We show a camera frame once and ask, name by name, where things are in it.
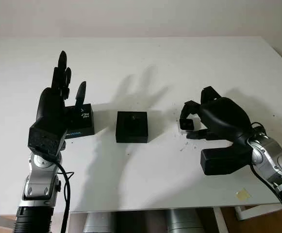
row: black square block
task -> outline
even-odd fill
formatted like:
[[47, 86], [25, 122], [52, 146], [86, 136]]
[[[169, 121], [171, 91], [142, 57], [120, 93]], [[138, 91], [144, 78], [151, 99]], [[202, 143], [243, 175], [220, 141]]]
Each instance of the black square block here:
[[116, 142], [147, 143], [147, 112], [117, 112]]

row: white wall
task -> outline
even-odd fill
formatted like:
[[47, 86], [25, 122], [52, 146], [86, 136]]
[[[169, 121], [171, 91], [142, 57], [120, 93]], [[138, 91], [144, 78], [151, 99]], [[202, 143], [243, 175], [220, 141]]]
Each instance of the white wall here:
[[261, 35], [282, 55], [282, 0], [0, 0], [0, 37], [201, 35]]

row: white table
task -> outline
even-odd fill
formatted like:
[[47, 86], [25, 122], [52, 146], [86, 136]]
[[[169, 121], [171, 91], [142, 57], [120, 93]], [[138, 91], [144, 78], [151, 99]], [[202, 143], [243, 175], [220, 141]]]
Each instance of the white table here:
[[[87, 81], [95, 136], [66, 141], [72, 212], [277, 203], [245, 167], [205, 176], [203, 148], [226, 141], [187, 140], [178, 131], [183, 103], [213, 86], [282, 145], [282, 58], [260, 37], [65, 38], [0, 40], [0, 215], [15, 214], [28, 175], [29, 127], [51, 85], [61, 50], [72, 69], [70, 98]], [[147, 111], [147, 144], [117, 144], [118, 110]], [[250, 198], [240, 201], [236, 192]], [[58, 196], [55, 211], [65, 207]]]

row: black box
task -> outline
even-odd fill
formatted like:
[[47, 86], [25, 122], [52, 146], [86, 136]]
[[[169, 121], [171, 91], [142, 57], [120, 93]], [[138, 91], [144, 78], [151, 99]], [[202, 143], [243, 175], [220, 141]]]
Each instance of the black box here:
[[147, 143], [147, 112], [117, 112], [116, 142]]
[[94, 135], [94, 121], [91, 104], [83, 104], [79, 112], [75, 106], [66, 107], [68, 130], [65, 139]]

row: yellow sticky note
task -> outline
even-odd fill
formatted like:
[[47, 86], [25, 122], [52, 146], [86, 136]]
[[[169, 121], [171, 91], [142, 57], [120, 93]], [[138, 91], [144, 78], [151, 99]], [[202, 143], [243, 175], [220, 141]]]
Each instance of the yellow sticky note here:
[[251, 197], [247, 190], [244, 188], [236, 193], [236, 196], [239, 200], [246, 200]]

